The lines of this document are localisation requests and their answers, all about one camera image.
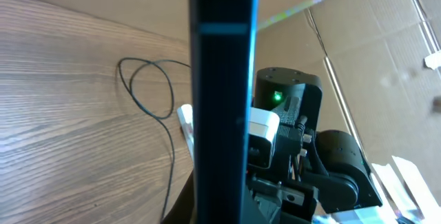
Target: white tag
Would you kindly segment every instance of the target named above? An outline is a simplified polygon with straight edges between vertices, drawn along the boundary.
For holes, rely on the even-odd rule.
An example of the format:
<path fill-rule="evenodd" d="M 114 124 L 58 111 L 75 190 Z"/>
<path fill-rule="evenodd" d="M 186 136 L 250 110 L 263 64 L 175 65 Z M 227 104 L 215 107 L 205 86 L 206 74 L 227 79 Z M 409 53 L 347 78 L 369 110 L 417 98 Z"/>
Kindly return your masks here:
<path fill-rule="evenodd" d="M 428 68 L 436 70 L 441 66 L 441 51 L 437 51 L 424 58 L 424 62 Z"/>

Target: white paper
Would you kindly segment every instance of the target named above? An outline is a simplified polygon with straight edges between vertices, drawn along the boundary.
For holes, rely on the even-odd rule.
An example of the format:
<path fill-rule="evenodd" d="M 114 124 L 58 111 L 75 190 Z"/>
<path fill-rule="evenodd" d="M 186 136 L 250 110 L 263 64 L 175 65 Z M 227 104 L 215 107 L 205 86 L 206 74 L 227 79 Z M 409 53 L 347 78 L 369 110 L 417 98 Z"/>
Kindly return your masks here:
<path fill-rule="evenodd" d="M 384 193 L 380 183 L 378 182 L 376 176 L 373 173 L 371 174 L 371 178 L 373 181 L 373 186 L 377 189 L 381 201 L 383 202 L 383 206 L 375 207 L 377 208 L 378 215 L 381 216 L 383 223 L 396 223 L 397 217 L 391 205 L 389 204 L 389 201 L 387 200 L 386 194 Z"/>
<path fill-rule="evenodd" d="M 437 220 L 436 214 L 440 211 L 440 206 L 436 203 L 436 200 L 422 178 L 419 169 L 411 161 L 396 156 L 392 156 L 392 158 L 398 166 L 407 186 L 409 186 L 424 218 L 426 220 Z"/>
<path fill-rule="evenodd" d="M 185 140 L 187 141 L 188 151 L 194 162 L 193 107 L 190 104 L 184 104 L 177 109 L 177 112 Z"/>
<path fill-rule="evenodd" d="M 398 179 L 391 165 L 387 164 L 382 166 L 372 164 L 372 167 L 377 172 L 381 182 L 386 187 L 387 192 L 391 195 L 393 202 L 397 205 L 397 208 L 402 214 L 417 209 L 415 203 L 413 203 L 409 195 L 406 193 L 406 190 L 402 186 L 400 179 Z"/>

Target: metal screw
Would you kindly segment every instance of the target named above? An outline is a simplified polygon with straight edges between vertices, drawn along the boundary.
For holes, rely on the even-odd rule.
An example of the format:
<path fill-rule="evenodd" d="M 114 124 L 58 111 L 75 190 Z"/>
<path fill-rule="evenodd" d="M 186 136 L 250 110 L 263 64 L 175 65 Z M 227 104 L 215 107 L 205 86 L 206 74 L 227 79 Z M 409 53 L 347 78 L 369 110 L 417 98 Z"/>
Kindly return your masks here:
<path fill-rule="evenodd" d="M 311 140 L 312 140 L 312 136 L 310 134 L 303 135 L 303 142 L 311 143 Z"/>
<path fill-rule="evenodd" d="M 302 157 L 306 157 L 307 154 L 308 154 L 308 150 L 306 150 L 304 148 L 300 149 L 300 154 L 299 155 L 301 155 Z"/>

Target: electronic device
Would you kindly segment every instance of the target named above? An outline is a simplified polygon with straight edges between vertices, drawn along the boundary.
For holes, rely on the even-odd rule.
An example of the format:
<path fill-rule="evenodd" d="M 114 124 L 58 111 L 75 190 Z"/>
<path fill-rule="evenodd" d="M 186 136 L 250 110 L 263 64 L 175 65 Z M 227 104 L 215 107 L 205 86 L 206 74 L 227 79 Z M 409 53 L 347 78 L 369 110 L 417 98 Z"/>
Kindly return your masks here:
<path fill-rule="evenodd" d="M 253 107 L 279 124 L 272 140 L 273 114 L 250 128 L 258 0 L 189 6 L 194 172 L 163 223 L 310 223 L 319 200 L 328 212 L 381 205 L 354 139 L 316 130 L 317 76 L 259 70 Z"/>
<path fill-rule="evenodd" d="M 280 118 L 272 157 L 260 153 L 265 156 L 261 160 L 271 165 L 256 167 L 255 159 L 248 159 L 247 166 L 247 187 L 268 223 L 279 223 L 283 216 L 311 221 L 317 201 L 327 213 L 382 205 L 356 140 L 337 130 L 316 131 L 321 99 L 321 83 L 315 75 L 288 68 L 257 72 L 254 108 L 270 110 Z M 250 139 L 248 156 L 254 146 Z M 271 188 L 280 190 L 278 198 L 264 194 Z"/>

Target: white object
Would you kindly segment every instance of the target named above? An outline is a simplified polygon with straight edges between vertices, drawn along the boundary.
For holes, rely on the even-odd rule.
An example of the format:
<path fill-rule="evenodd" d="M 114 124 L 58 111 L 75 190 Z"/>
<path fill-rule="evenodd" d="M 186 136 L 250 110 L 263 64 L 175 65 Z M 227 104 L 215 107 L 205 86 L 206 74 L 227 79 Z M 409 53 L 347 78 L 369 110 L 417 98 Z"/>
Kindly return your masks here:
<path fill-rule="evenodd" d="M 381 201 L 383 202 L 383 206 L 374 207 L 374 208 L 376 209 L 378 215 L 381 217 L 381 220 L 383 220 L 383 223 L 395 223 L 396 222 L 395 212 L 393 211 L 391 205 L 389 204 L 389 201 L 387 200 L 386 194 L 383 192 L 383 189 L 381 188 L 381 185 L 378 182 L 377 177 L 372 173 L 371 178 L 373 181 L 373 185 L 377 189 L 377 192 L 380 195 Z"/>
<path fill-rule="evenodd" d="M 424 58 L 424 62 L 428 68 L 436 70 L 441 66 L 441 51 L 437 51 Z"/>
<path fill-rule="evenodd" d="M 416 203 L 424 215 L 424 219 L 427 221 L 436 221 L 440 206 L 436 203 L 435 197 L 433 197 L 429 187 L 427 187 L 419 169 L 411 161 L 396 156 L 392 156 L 392 158 L 398 166 L 407 186 L 409 186 Z"/>
<path fill-rule="evenodd" d="M 277 133 L 280 117 L 271 111 L 251 108 L 249 113 L 249 131 L 250 135 L 259 136 L 273 143 Z"/>
<path fill-rule="evenodd" d="M 377 172 L 380 180 L 386 187 L 386 190 L 391 195 L 393 202 L 397 205 L 397 208 L 402 214 L 417 209 L 415 203 L 413 203 L 409 195 L 406 193 L 406 190 L 402 186 L 400 179 L 398 179 L 391 165 L 387 164 L 382 166 L 373 163 L 372 167 Z"/>
<path fill-rule="evenodd" d="M 184 104 L 177 109 L 177 112 L 188 151 L 194 162 L 193 107 L 190 104 Z"/>

